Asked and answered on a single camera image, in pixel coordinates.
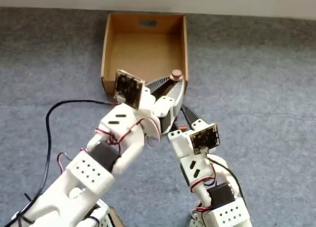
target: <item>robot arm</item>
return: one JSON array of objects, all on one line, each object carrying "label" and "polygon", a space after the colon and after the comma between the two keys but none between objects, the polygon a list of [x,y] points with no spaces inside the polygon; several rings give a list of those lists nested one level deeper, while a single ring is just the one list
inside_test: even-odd
[{"label": "robot arm", "polygon": [[168,138],[191,192],[199,197],[190,226],[252,227],[237,180],[224,159],[209,153],[220,145],[217,125],[207,124],[185,106],[182,110],[191,130],[173,130]]},{"label": "robot arm", "polygon": [[[116,97],[123,103],[100,121],[86,151],[81,151],[69,163],[62,175],[24,214],[22,227],[97,227],[97,221],[109,218],[108,207],[99,204],[95,208],[96,203],[114,183],[115,176],[141,153],[144,136],[160,139],[160,121],[164,118],[155,116],[156,98],[143,85],[143,81],[125,72],[118,73]],[[173,115],[168,118],[170,124],[176,116]],[[120,149],[114,149],[109,143],[119,145]],[[78,185],[84,188],[74,194]],[[18,227],[19,224],[15,222],[11,226]]]}]

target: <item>black cable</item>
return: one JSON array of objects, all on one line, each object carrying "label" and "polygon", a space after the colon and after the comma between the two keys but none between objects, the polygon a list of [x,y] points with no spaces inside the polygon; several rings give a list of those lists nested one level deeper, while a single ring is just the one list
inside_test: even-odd
[{"label": "black cable", "polygon": [[215,163],[215,164],[221,166],[222,168],[226,169],[226,170],[232,175],[232,177],[235,179],[235,181],[236,181],[236,183],[237,183],[237,186],[238,186],[238,188],[239,188],[240,195],[241,195],[241,197],[243,198],[243,201],[244,201],[245,205],[247,206],[246,201],[245,201],[245,198],[243,197],[243,193],[242,193],[242,190],[241,190],[241,186],[240,186],[240,184],[239,184],[239,182],[238,182],[238,179],[237,179],[236,175],[235,175],[229,168],[227,168],[225,165],[223,165],[223,164],[217,162],[217,161],[214,160],[214,159],[209,158],[208,156],[206,156],[206,158],[207,158],[208,160],[210,160],[211,162],[213,162],[213,163]]},{"label": "black cable", "polygon": [[18,217],[18,226],[22,227],[21,216]]},{"label": "black cable", "polygon": [[98,227],[100,226],[100,221],[99,221],[96,217],[94,217],[94,216],[88,216],[87,219],[92,219],[92,220],[94,220],[94,221],[98,224]]},{"label": "black cable", "polygon": [[25,216],[21,216],[22,220],[24,220],[25,222],[27,222],[28,224],[32,225],[34,224],[34,221],[30,221],[29,219],[27,219]]},{"label": "black cable", "polygon": [[29,196],[27,193],[24,193],[24,195],[25,195],[25,197],[26,197],[26,199],[27,199],[28,201],[32,201],[32,199],[30,198],[30,196]]},{"label": "black cable", "polygon": [[44,168],[44,175],[43,175],[43,179],[42,182],[40,184],[40,187],[37,191],[37,193],[35,194],[35,196],[33,197],[32,201],[19,213],[16,214],[15,218],[13,218],[9,223],[7,223],[4,227],[10,227],[13,223],[15,223],[16,221],[19,220],[19,217],[24,215],[33,205],[34,203],[37,201],[37,199],[39,198],[39,196],[41,195],[41,192],[44,189],[44,186],[46,184],[47,181],[47,175],[48,175],[48,169],[49,169],[49,164],[50,164],[50,155],[51,155],[51,134],[50,134],[50,126],[49,126],[49,116],[50,114],[59,106],[63,105],[63,104],[69,104],[69,103],[95,103],[95,104],[99,104],[99,105],[115,105],[113,103],[110,103],[108,101],[97,101],[97,100],[63,100],[60,101],[58,103],[56,103],[55,105],[53,105],[49,111],[46,114],[46,130],[47,130],[47,138],[48,138],[48,148],[47,148],[47,156],[46,156],[46,163],[45,163],[45,168]]}]

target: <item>black slot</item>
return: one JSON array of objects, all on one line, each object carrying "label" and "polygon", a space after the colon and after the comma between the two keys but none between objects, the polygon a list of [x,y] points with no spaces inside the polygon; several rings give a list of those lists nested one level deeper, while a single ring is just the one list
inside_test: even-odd
[{"label": "black slot", "polygon": [[119,121],[109,121],[109,124],[119,124]]},{"label": "black slot", "polygon": [[195,178],[196,178],[196,177],[198,176],[199,172],[200,172],[200,170],[199,170],[199,169],[197,169],[197,170],[194,172],[193,177],[195,177]]},{"label": "black slot", "polygon": [[192,163],[190,164],[190,169],[193,169],[195,164],[196,164],[196,162],[193,160]]}]

